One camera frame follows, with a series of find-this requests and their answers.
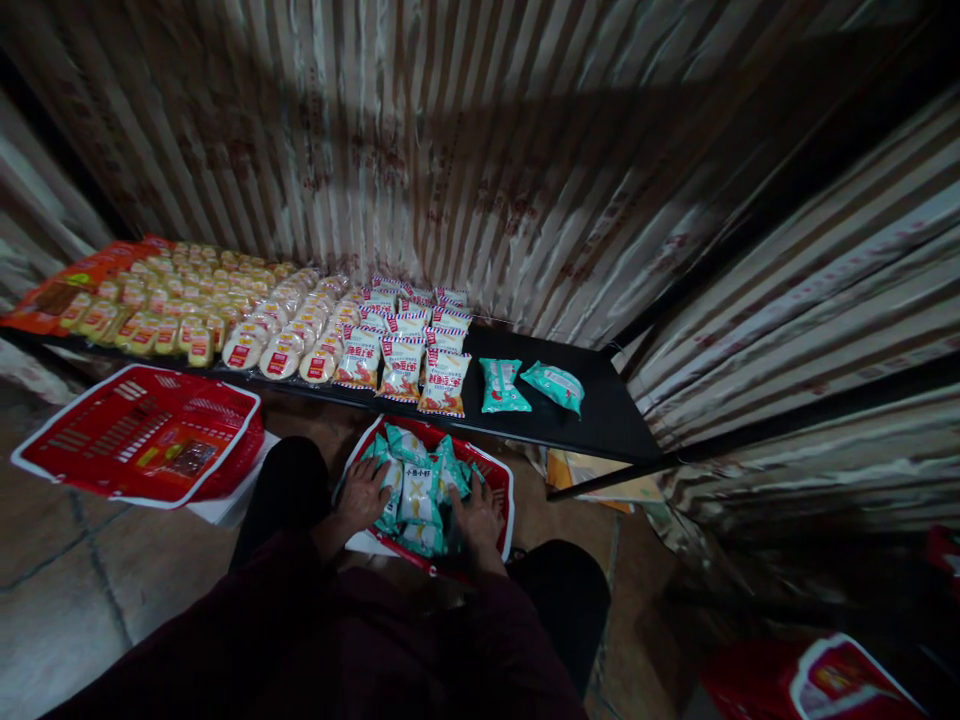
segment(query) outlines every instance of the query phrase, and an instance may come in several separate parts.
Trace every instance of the dark sleeve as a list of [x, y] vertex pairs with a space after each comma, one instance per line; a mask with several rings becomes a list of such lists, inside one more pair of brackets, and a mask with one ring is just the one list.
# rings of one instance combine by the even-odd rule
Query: dark sleeve
[[221, 715], [241, 702], [320, 609], [324, 570], [306, 533], [278, 533], [243, 568], [158, 628], [47, 717]]
[[466, 647], [490, 689], [498, 718], [587, 717], [566, 668], [527, 594], [509, 578], [486, 574], [463, 615]]

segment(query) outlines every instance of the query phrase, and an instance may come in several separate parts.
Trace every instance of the dark red clothing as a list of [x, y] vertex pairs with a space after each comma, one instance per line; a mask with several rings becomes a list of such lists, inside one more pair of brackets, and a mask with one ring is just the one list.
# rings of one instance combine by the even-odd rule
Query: dark red clothing
[[424, 618], [283, 532], [48, 717], [586, 718], [526, 593]]

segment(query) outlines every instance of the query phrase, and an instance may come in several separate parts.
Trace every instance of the tiled floor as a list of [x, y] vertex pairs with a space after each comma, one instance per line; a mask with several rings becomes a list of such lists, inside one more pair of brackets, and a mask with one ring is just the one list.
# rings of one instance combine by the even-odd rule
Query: tiled floor
[[[11, 450], [49, 410], [6, 398], [17, 421]], [[338, 406], [265, 398], [268, 429], [314, 439], [334, 475], [373, 416]], [[516, 453], [470, 437], [516, 477], [515, 545], [564, 538], [607, 572], [613, 606], [587, 697], [592, 718], [675, 718], [692, 690], [701, 639], [658, 598], [676, 569], [644, 516], [598, 505], [548, 504], [539, 475]], [[226, 571], [237, 531], [186, 511], [109, 503], [48, 485], [7, 464], [0, 505], [0, 716], [32, 718], [99, 675]]]

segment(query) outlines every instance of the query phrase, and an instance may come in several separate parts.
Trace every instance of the black pants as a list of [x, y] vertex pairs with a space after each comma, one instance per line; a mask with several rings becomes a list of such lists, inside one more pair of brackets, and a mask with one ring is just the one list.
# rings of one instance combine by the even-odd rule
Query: black pants
[[[250, 500], [230, 569], [245, 564], [278, 530], [306, 530], [330, 512], [330, 474], [312, 440], [289, 437], [268, 453]], [[507, 566], [533, 601], [540, 623], [583, 697], [610, 591], [603, 571], [582, 548], [551, 540]]]

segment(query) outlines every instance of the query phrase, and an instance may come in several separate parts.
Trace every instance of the beige curtain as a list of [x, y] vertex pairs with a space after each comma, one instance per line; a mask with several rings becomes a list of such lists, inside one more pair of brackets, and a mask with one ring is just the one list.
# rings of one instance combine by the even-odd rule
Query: beige curtain
[[[652, 330], [630, 388], [677, 448], [958, 350], [954, 88]], [[960, 526], [960, 386], [658, 480], [722, 535]], [[687, 523], [662, 529], [701, 544]]]
[[596, 347], [885, 71], [920, 0], [8, 3], [128, 223], [469, 290]]

